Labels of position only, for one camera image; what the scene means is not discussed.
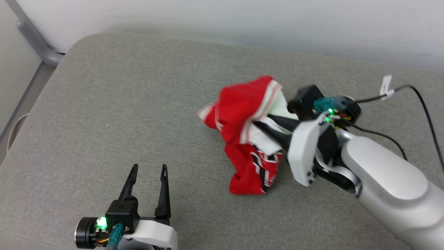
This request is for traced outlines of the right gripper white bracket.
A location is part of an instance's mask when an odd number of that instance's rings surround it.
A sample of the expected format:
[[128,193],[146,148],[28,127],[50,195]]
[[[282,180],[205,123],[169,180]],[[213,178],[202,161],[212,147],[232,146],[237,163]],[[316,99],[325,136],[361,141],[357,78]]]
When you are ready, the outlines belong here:
[[314,108],[316,99],[297,97],[289,102],[288,107],[298,115],[300,123],[292,118],[269,115],[274,122],[272,125],[253,124],[287,152],[291,173],[299,184],[310,187],[321,177],[357,196],[361,180],[341,159],[342,147],[352,136],[347,131],[335,129],[327,112]]

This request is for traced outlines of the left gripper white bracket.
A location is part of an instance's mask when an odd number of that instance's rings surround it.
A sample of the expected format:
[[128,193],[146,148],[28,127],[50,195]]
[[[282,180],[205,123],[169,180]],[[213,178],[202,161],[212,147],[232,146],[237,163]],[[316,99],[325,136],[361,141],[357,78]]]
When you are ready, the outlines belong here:
[[[127,176],[118,200],[137,200],[132,195],[137,180],[138,164]],[[168,166],[162,165],[160,196],[155,218],[171,218]],[[177,250],[178,236],[173,227],[155,220],[140,220],[135,232],[130,233],[123,224],[110,226],[105,217],[83,217],[76,228],[76,247],[92,250]]]

